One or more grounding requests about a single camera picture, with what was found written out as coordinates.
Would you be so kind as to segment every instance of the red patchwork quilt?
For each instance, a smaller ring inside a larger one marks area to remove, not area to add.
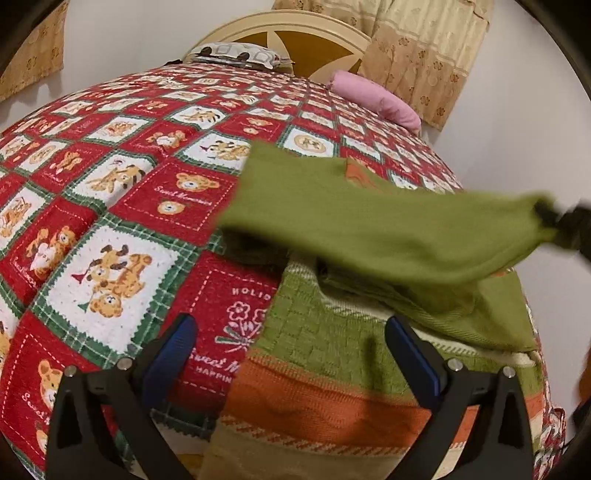
[[[24,118],[0,137],[0,430],[37,476],[64,368],[134,357],[179,312],[197,348],[154,419],[209,435],[279,282],[218,256],[251,139],[459,188],[420,138],[283,74],[162,67]]]

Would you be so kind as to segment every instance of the screw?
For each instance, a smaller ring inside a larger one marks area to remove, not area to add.
[[[67,376],[68,378],[72,378],[74,375],[76,375],[77,371],[78,371],[78,369],[76,368],[75,365],[70,365],[70,366],[66,367],[66,369],[64,370],[64,375]]]
[[[457,358],[452,358],[447,361],[447,366],[450,370],[454,372],[459,372],[462,368],[464,368],[464,364],[460,362]]]
[[[125,356],[117,361],[117,368],[125,372],[129,370],[133,366],[133,364],[134,361],[131,358]]]
[[[516,375],[515,369],[507,365],[506,367],[503,367],[503,375],[507,378],[513,378]]]

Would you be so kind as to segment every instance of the white wall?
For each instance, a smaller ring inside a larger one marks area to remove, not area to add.
[[[591,101],[543,27],[496,0],[491,29],[435,150],[471,189],[591,200]],[[550,247],[518,267],[540,329],[553,400],[569,413],[591,341],[591,268]]]
[[[64,69],[0,103],[0,132],[68,93],[179,59],[209,31],[273,0],[71,0]]]

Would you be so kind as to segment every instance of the blue gripper pad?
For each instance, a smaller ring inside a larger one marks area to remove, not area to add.
[[[429,410],[437,409],[447,385],[443,358],[430,343],[421,340],[402,317],[388,319],[385,339],[418,404]]]
[[[189,314],[181,314],[166,331],[164,344],[144,374],[140,403],[146,410],[162,405],[174,380],[184,367],[197,338],[197,323]]]

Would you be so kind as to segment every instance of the pillow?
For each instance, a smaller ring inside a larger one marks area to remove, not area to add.
[[[197,57],[214,57],[227,60],[247,61],[263,65],[268,70],[290,62],[269,48],[242,42],[213,42],[195,47],[191,54]]]
[[[240,69],[249,69],[249,70],[259,70],[264,71],[267,70],[263,65],[259,63],[250,63],[248,61],[242,60],[234,60],[234,59],[222,59],[216,57],[197,57],[194,54],[191,54],[187,57],[185,63],[216,63],[222,65],[230,65],[232,67],[240,68]]]
[[[421,129],[421,119],[410,105],[371,80],[337,70],[327,87],[331,92],[376,112],[382,118],[411,132],[417,134]]]

